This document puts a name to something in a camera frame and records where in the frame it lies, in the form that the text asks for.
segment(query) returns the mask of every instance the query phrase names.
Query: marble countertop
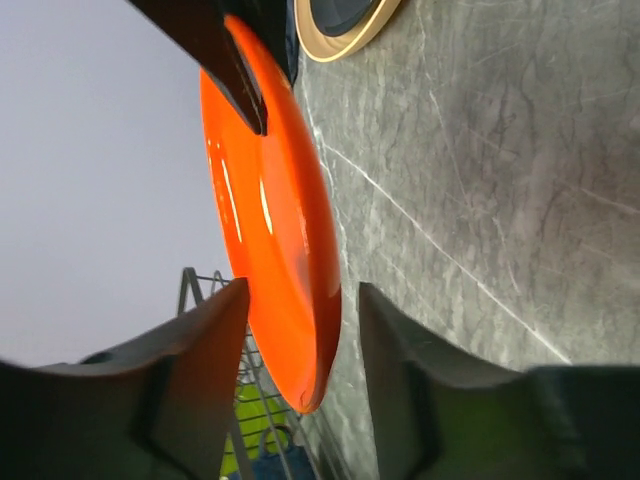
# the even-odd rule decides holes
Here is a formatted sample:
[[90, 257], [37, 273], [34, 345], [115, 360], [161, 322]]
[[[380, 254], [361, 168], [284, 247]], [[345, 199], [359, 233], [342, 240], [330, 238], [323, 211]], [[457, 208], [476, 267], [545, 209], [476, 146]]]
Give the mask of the marble countertop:
[[376, 478], [355, 295], [516, 369], [640, 363], [640, 2], [405, 0], [296, 96], [339, 236], [323, 404]]

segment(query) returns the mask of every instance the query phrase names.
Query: wire rack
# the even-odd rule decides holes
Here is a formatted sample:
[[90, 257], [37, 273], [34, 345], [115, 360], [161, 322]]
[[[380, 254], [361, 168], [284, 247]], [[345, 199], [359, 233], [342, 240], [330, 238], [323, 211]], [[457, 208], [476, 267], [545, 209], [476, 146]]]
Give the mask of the wire rack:
[[[210, 283], [212, 295], [230, 282], [218, 270], [211, 277], [196, 276], [198, 282]], [[247, 389], [252, 392], [248, 398], [243, 396]], [[243, 404], [248, 403], [251, 403], [258, 414], [239, 414], [243, 410]], [[235, 475], [234, 478], [242, 480], [260, 480], [254, 475], [251, 462], [260, 455], [260, 438], [265, 430], [268, 430], [262, 448], [279, 456], [284, 474], [269, 478], [296, 480], [294, 469], [286, 455], [290, 446], [276, 429], [276, 425], [284, 423], [293, 435], [293, 443], [304, 449], [316, 480], [350, 480], [351, 475], [325, 412], [320, 408], [314, 414], [300, 415], [287, 405], [269, 376], [249, 327], [238, 368], [234, 411], [234, 419], [225, 444], [221, 479], [226, 475]], [[226, 472], [225, 465], [227, 469], [235, 468], [237, 473]]]

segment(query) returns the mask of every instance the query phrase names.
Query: dish rack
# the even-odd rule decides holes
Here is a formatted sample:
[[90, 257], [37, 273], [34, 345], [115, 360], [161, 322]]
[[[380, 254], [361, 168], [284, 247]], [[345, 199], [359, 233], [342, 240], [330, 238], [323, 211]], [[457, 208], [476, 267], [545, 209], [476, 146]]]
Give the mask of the dish rack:
[[[206, 290], [202, 288], [202, 282], [210, 284], [208, 290], [213, 295], [230, 281], [224, 278], [219, 270], [209, 277], [196, 274], [193, 268], [185, 268], [178, 313], [186, 310], [189, 290], [197, 304], [204, 300], [202, 292]], [[254, 414], [246, 413], [250, 410], [253, 410]], [[284, 476], [279, 476], [278, 479], [296, 480], [291, 462], [285, 455], [290, 446], [286, 437], [276, 429], [277, 425], [282, 424], [288, 427], [293, 444], [304, 449], [316, 480], [351, 480], [342, 452], [339, 451], [322, 408], [313, 414], [301, 415], [287, 405], [271, 380], [251, 329], [247, 326], [236, 379], [234, 418], [225, 443], [220, 478], [235, 475], [233, 478], [254, 480], [256, 476], [252, 471], [251, 462], [260, 456], [261, 452], [266, 452], [279, 457]]]

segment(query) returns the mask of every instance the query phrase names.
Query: round dish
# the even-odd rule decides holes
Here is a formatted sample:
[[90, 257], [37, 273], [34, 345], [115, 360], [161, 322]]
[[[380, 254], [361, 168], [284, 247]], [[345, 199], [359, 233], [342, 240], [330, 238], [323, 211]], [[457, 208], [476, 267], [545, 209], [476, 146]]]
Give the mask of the round dish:
[[255, 135], [200, 75], [205, 146], [229, 260], [251, 292], [249, 324], [285, 400], [320, 405], [340, 335], [340, 263], [320, 162], [289, 83], [238, 18], [225, 26], [267, 110]]
[[401, 1], [380, 0], [349, 32], [329, 37], [313, 21], [311, 0], [295, 0], [296, 29], [300, 45], [316, 62], [328, 63], [352, 55], [380, 32]]
[[355, 27], [380, 0], [310, 0], [313, 23], [323, 35], [338, 37]]

